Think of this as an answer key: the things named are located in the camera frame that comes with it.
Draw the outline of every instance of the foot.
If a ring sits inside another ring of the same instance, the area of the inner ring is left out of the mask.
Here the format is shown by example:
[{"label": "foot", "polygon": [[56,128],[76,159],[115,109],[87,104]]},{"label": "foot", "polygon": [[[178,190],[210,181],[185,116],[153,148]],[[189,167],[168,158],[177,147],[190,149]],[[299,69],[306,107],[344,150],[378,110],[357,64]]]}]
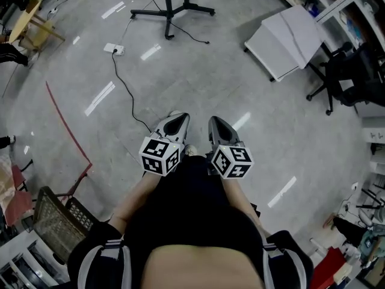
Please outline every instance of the foot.
[{"label": "foot", "polygon": [[327,220],[324,222],[322,228],[326,228],[328,226],[331,226],[333,224],[333,219],[336,217],[336,213],[331,213]]},{"label": "foot", "polygon": [[33,52],[29,57],[28,57],[28,68],[31,68],[32,65],[37,61],[39,58],[39,53],[37,51]]},{"label": "foot", "polygon": [[188,144],[185,148],[185,153],[188,157],[193,157],[195,155],[198,155],[198,150],[193,145]]},{"label": "foot", "polygon": [[168,115],[169,117],[170,116],[174,116],[175,114],[179,114],[179,113],[182,113],[181,111],[179,110],[173,110],[172,112],[170,112],[170,114]]},{"label": "foot", "polygon": [[16,142],[16,136],[10,136],[10,144],[13,145]]}]

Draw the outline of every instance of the red object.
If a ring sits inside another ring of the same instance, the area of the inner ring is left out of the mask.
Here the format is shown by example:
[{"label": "red object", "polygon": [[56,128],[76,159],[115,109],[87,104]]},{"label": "red object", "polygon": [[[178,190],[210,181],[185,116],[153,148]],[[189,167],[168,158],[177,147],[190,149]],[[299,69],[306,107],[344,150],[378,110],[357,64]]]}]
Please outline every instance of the red object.
[{"label": "red object", "polygon": [[13,176],[14,187],[15,187],[15,189],[18,189],[19,186],[22,185],[23,182],[25,182],[25,178],[24,178],[22,172],[20,171],[20,168],[18,165],[12,166],[12,176]]},{"label": "red object", "polygon": [[326,289],[333,285],[334,274],[346,263],[338,248],[329,248],[326,257],[315,267],[310,289]]},{"label": "red object", "polygon": [[58,112],[59,116],[60,116],[60,119],[62,121],[62,123],[64,124],[64,127],[66,128],[67,132],[70,134],[73,142],[75,143],[76,147],[78,147],[80,153],[83,155],[83,157],[88,161],[88,166],[84,169],[84,171],[80,174],[80,177],[78,178],[78,180],[76,181],[76,183],[74,184],[73,187],[70,188],[69,190],[69,193],[74,193],[75,190],[78,188],[79,186],[79,183],[82,181],[82,179],[87,175],[87,172],[90,170],[90,168],[92,167],[92,163],[90,161],[90,159],[88,158],[87,154],[85,154],[84,150],[82,149],[82,147],[80,147],[80,144],[78,143],[78,141],[76,140],[75,136],[72,134],[71,132],[71,129],[69,128],[67,122],[64,120],[64,117],[63,115],[61,114],[61,111],[58,107],[58,105],[56,104],[56,101],[54,99],[54,96],[52,95],[52,92],[49,88],[49,85],[48,85],[48,82],[46,82],[46,87],[47,87],[47,90],[48,90],[48,93],[49,93],[49,96],[51,97],[51,100],[52,102],[54,103],[54,106],[56,108],[56,111]]},{"label": "red object", "polygon": [[32,196],[28,191],[16,190],[4,216],[7,226],[13,226],[27,211],[32,209]]}]

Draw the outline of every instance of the power strip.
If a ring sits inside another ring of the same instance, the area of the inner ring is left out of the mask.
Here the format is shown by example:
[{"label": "power strip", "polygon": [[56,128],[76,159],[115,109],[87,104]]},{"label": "power strip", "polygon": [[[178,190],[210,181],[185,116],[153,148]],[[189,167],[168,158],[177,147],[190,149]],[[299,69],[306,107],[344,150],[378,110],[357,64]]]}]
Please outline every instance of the power strip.
[{"label": "power strip", "polygon": [[115,45],[115,44],[112,44],[112,43],[107,43],[106,46],[104,46],[104,51],[107,51],[107,52],[110,52],[110,53],[113,53],[114,49],[117,50],[115,55],[124,55],[125,54],[125,47],[124,46]]}]

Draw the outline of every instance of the concrete floor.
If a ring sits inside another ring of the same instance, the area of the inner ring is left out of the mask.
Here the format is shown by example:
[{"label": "concrete floor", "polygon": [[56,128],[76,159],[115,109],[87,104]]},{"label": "concrete floor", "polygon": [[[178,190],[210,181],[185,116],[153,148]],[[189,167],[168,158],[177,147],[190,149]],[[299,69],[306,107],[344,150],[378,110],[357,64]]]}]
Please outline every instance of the concrete floor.
[{"label": "concrete floor", "polygon": [[[127,7],[102,19],[120,1]],[[164,0],[156,1],[165,7]],[[173,27],[175,38],[167,41],[161,17],[137,16],[123,35],[130,9],[143,8],[150,0],[70,0],[60,6],[53,21],[64,43],[50,38],[31,70],[0,64],[0,73],[6,75],[1,92],[8,84],[1,102],[3,134],[17,136],[12,156],[20,165],[33,158],[32,191],[43,185],[67,191],[87,165],[55,111],[47,81],[93,163],[76,197],[102,220],[111,214],[142,175],[138,149],[148,134],[131,117],[130,96],[115,76],[111,55],[103,51],[106,43],[121,43],[126,50],[116,57],[119,75],[135,96],[137,116],[150,127],[171,110],[190,113],[187,143],[203,154],[210,148],[212,115],[232,125],[250,113],[239,135],[256,164],[241,181],[243,190],[258,205],[268,231],[288,229],[309,250],[314,230],[368,171],[369,149],[361,138],[360,119],[337,102],[335,112],[326,116],[325,94],[308,102],[305,96],[319,84],[311,70],[270,83],[259,62],[243,53],[242,44],[260,21],[287,7],[281,0],[191,1],[215,7],[217,14],[188,11],[173,22],[210,45],[196,43]],[[174,7],[181,3],[173,0]],[[42,14],[54,5],[45,3]],[[151,3],[147,9],[156,7]],[[161,49],[143,61],[141,55],[155,44]],[[87,117],[85,109],[110,81],[115,89]],[[25,146],[30,147],[26,155]],[[296,183],[269,208],[267,203],[293,176]]]}]

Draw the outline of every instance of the tripod stand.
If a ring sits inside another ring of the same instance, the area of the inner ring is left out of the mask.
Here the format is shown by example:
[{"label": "tripod stand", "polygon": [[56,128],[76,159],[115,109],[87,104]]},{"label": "tripod stand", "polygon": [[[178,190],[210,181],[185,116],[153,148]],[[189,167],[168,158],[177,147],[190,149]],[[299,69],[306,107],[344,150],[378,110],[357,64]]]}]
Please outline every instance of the tripod stand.
[{"label": "tripod stand", "polygon": [[175,10],[173,10],[171,0],[166,0],[166,8],[167,10],[165,11],[164,10],[161,10],[161,11],[131,10],[131,14],[132,14],[131,19],[135,18],[137,14],[166,17],[167,23],[166,23],[166,31],[164,33],[164,36],[167,40],[171,40],[174,37],[174,35],[168,34],[170,32],[171,19],[174,17],[175,14],[178,14],[180,11],[195,10],[195,11],[209,13],[211,16],[214,16],[215,14],[215,10],[213,8],[200,7],[197,4],[190,3],[190,0],[185,0],[183,5],[176,8]]}]

